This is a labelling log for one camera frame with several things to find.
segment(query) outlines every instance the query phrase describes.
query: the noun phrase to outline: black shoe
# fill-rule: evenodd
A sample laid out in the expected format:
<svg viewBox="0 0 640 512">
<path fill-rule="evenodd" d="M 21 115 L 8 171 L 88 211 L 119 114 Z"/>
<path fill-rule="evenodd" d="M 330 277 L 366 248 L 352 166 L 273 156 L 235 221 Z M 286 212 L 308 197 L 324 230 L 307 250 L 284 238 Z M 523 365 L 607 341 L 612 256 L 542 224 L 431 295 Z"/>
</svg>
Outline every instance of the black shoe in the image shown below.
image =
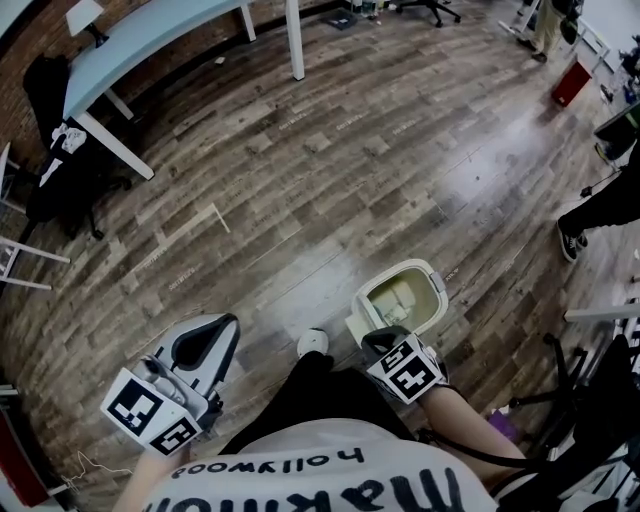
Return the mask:
<svg viewBox="0 0 640 512">
<path fill-rule="evenodd" d="M 538 62 L 545 64 L 547 62 L 547 56 L 542 52 L 534 53 L 531 58 L 533 60 L 537 60 Z"/>
<path fill-rule="evenodd" d="M 601 85 L 600 90 L 602 91 L 602 94 L 604 94 L 604 97 L 607 99 L 607 101 L 611 103 L 613 101 L 613 93 L 605 85 Z"/>
<path fill-rule="evenodd" d="M 557 226 L 558 235 L 560 235 L 560 248 L 562 249 L 562 254 L 564 254 L 565 259 L 569 263 L 575 263 L 578 259 L 578 239 L 563 233 L 562 229 L 560 229 L 560 221 L 557 222 Z"/>
<path fill-rule="evenodd" d="M 584 231 L 580 233 L 578 238 L 576 238 L 576 243 L 578 244 L 578 249 L 586 249 L 589 245 L 589 240 L 587 239 L 587 235 L 584 234 Z"/>
<path fill-rule="evenodd" d="M 531 41 L 529 41 L 528 39 L 523 39 L 523 38 L 519 37 L 517 39 L 517 41 L 518 41 L 518 44 L 520 46 L 524 46 L 527 50 L 531 50 L 532 52 L 537 52 L 538 51 L 538 49 L 535 46 L 533 46 L 533 43 Z"/>
</svg>

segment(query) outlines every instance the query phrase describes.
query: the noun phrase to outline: purple object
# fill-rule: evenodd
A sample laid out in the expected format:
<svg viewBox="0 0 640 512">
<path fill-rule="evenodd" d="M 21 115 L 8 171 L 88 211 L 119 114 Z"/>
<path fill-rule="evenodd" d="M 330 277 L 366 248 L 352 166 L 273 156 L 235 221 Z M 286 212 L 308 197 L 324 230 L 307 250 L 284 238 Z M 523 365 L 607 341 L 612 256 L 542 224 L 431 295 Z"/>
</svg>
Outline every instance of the purple object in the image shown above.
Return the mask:
<svg viewBox="0 0 640 512">
<path fill-rule="evenodd" d="M 498 409 L 489 416 L 489 423 L 509 441 L 515 441 L 518 437 L 518 429 Z"/>
</svg>

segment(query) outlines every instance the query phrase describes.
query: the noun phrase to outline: black pants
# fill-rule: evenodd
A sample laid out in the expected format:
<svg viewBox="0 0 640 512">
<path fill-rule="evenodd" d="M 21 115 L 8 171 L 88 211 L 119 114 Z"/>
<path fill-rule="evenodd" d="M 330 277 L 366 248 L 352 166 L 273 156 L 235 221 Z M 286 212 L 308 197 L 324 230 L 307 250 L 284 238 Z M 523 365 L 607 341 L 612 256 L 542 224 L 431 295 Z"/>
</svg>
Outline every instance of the black pants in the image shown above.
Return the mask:
<svg viewBox="0 0 640 512">
<path fill-rule="evenodd" d="M 585 229 L 622 226 L 640 219 L 637 197 L 640 193 L 640 143 L 636 143 L 629 163 L 617 178 L 588 201 L 558 220 L 563 233 L 578 236 Z"/>
<path fill-rule="evenodd" d="M 332 366 L 330 356 L 306 354 L 260 416 L 220 455 L 238 453 L 253 441 L 298 423 L 325 418 L 367 421 L 400 439 L 415 440 L 373 382 L 353 368 L 331 372 Z"/>
</svg>

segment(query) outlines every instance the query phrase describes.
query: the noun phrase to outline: black chair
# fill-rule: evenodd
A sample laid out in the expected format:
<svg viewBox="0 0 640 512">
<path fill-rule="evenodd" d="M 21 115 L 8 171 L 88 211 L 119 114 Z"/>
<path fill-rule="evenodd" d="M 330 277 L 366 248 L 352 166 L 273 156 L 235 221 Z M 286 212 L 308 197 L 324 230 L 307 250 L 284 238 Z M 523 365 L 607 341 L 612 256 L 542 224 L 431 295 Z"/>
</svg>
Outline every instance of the black chair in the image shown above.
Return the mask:
<svg viewBox="0 0 640 512">
<path fill-rule="evenodd" d="M 431 12 L 436 17 L 436 20 L 438 20 L 436 23 L 436 27 L 438 28 L 442 26 L 442 19 L 440 18 L 440 14 L 438 14 L 438 10 L 451 14 L 451 16 L 454 17 L 453 21 L 455 23 L 460 23 L 460 20 L 462 20 L 462 17 L 457 12 L 454 12 L 448 7 L 445 7 L 444 5 L 438 3 L 437 0 L 415 0 L 412 2 L 403 2 L 398 5 L 398 7 L 396 7 L 396 12 L 398 14 L 402 14 L 402 11 L 405 7 L 411 7 L 414 5 L 424 5 L 425 7 L 431 9 Z"/>
<path fill-rule="evenodd" d="M 616 336 L 588 384 L 576 388 L 575 444 L 557 460 L 533 471 L 536 475 L 531 480 L 501 497 L 500 512 L 558 510 L 563 499 L 581 488 L 594 470 L 611 462 L 612 454 L 640 433 L 640 390 L 631 365 L 637 352 L 623 335 Z M 492 490 L 492 495 L 500 495 L 509 484 L 507 480 L 513 482 L 522 475 L 507 478 L 500 488 Z"/>
<path fill-rule="evenodd" d="M 47 148 L 52 144 L 53 130 L 62 123 L 68 78 L 69 63 L 64 57 L 51 59 L 43 55 L 34 60 L 24 76 L 23 87 L 35 113 L 40 138 Z M 72 121 L 67 124 L 82 129 Z M 73 154 L 62 149 L 63 142 L 64 136 L 56 140 L 40 168 L 27 202 L 29 224 L 21 239 L 28 238 L 37 223 L 49 222 L 55 217 L 63 221 L 65 233 L 75 238 L 84 219 L 88 217 L 93 237 L 102 240 L 104 233 L 96 228 L 93 205 L 109 191 L 131 188 L 129 179 L 108 175 L 101 165 L 101 159 L 96 157 L 100 146 L 91 135 L 87 134 L 85 143 Z M 56 158 L 62 164 L 40 186 L 40 176 Z"/>
<path fill-rule="evenodd" d="M 577 386 L 577 383 L 587 358 L 587 351 L 580 347 L 574 349 L 573 355 L 577 358 L 577 362 L 573 371 L 569 373 L 562 354 L 560 340 L 549 333 L 545 334 L 542 340 L 554 349 L 558 367 L 558 387 L 553 391 L 539 395 L 514 397 L 509 402 L 509 407 L 515 409 L 523 405 L 553 402 L 551 412 L 533 440 L 533 446 L 542 448 L 544 452 L 549 452 L 562 442 L 575 424 L 578 401 L 584 395 L 584 388 Z"/>
</svg>

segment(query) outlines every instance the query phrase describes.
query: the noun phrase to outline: black lettering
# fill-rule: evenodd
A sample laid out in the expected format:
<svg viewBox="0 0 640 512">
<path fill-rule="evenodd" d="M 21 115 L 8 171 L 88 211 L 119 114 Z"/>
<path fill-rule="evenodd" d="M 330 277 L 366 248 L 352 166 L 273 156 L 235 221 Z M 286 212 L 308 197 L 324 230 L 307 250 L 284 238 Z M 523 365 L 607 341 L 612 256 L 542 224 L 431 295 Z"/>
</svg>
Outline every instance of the black lettering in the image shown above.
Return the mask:
<svg viewBox="0 0 640 512">
<path fill-rule="evenodd" d="M 190 507 L 197 507 L 198 512 L 211 512 L 211 505 L 200 498 L 187 498 L 186 500 L 179 501 L 173 506 L 171 512 L 187 512 L 187 509 Z"/>
<path fill-rule="evenodd" d="M 287 501 L 296 507 L 292 512 L 305 512 L 310 508 L 315 508 L 316 512 L 331 512 L 329 495 L 326 491 L 318 491 L 312 500 L 301 494 L 292 494 L 287 498 Z"/>
<path fill-rule="evenodd" d="M 200 473 L 201 471 L 204 471 L 204 468 L 206 466 L 204 464 L 196 464 L 195 466 L 192 466 L 189 468 L 188 473 L 190 475 L 197 475 L 198 473 Z"/>
<path fill-rule="evenodd" d="M 227 464 L 224 462 L 214 462 L 207 466 L 209 473 L 220 473 L 220 471 L 224 471 L 225 469 L 227 469 Z"/>
<path fill-rule="evenodd" d="M 309 466 L 322 466 L 327 462 L 329 462 L 329 457 L 326 455 L 316 455 L 315 457 L 307 459 L 307 464 L 309 464 Z"/>
<path fill-rule="evenodd" d="M 276 470 L 273 469 L 273 467 L 271 467 L 271 464 L 273 464 L 272 460 L 270 460 L 269 462 L 263 462 L 262 464 L 260 464 L 260 467 L 258 468 L 258 473 L 275 473 Z"/>
<path fill-rule="evenodd" d="M 409 480 L 405 477 L 394 476 L 391 479 L 391 486 L 393 487 L 393 494 L 404 512 L 431 512 L 431 509 L 422 508 L 418 505 Z"/>
<path fill-rule="evenodd" d="M 229 473 L 232 471 L 240 471 L 240 473 L 253 473 L 255 469 L 253 468 L 253 462 L 239 462 L 235 466 L 229 468 Z"/>
<path fill-rule="evenodd" d="M 360 464 L 364 462 L 364 457 L 362 456 L 362 450 L 360 450 L 360 448 L 354 448 L 353 455 L 347 455 L 346 452 L 341 450 L 338 452 L 338 458 L 342 460 L 356 459 Z"/>
<path fill-rule="evenodd" d="M 165 512 L 165 510 L 167 510 L 167 508 L 169 507 L 169 502 L 171 500 L 169 498 L 162 498 L 162 501 L 160 502 L 160 505 L 158 505 L 158 509 L 156 510 L 156 512 Z"/>
<path fill-rule="evenodd" d="M 429 499 L 431 508 L 423 508 L 418 505 L 409 480 L 403 476 L 393 477 L 391 479 L 393 493 L 398 504 L 402 507 L 402 510 L 404 512 L 465 512 L 464 507 L 462 506 L 460 485 L 458 484 L 455 473 L 451 468 L 446 468 L 444 474 L 447 477 L 451 506 L 448 506 L 442 499 L 442 495 L 440 494 L 440 490 L 433 478 L 431 470 L 424 469 L 420 471 L 422 488 Z"/>
<path fill-rule="evenodd" d="M 278 512 L 279 505 L 276 500 L 267 500 L 264 510 L 265 512 Z M 222 500 L 220 502 L 220 512 L 233 512 L 233 501 Z M 258 503 L 256 500 L 246 500 L 244 502 L 243 512 L 258 512 Z"/>
<path fill-rule="evenodd" d="M 367 480 L 360 484 L 358 487 L 350 487 L 342 491 L 342 496 L 345 500 L 351 503 L 358 510 L 363 512 L 374 512 L 375 510 L 382 510 L 384 507 L 374 505 L 373 500 L 382 494 L 384 491 L 384 485 L 375 480 Z"/>
</svg>

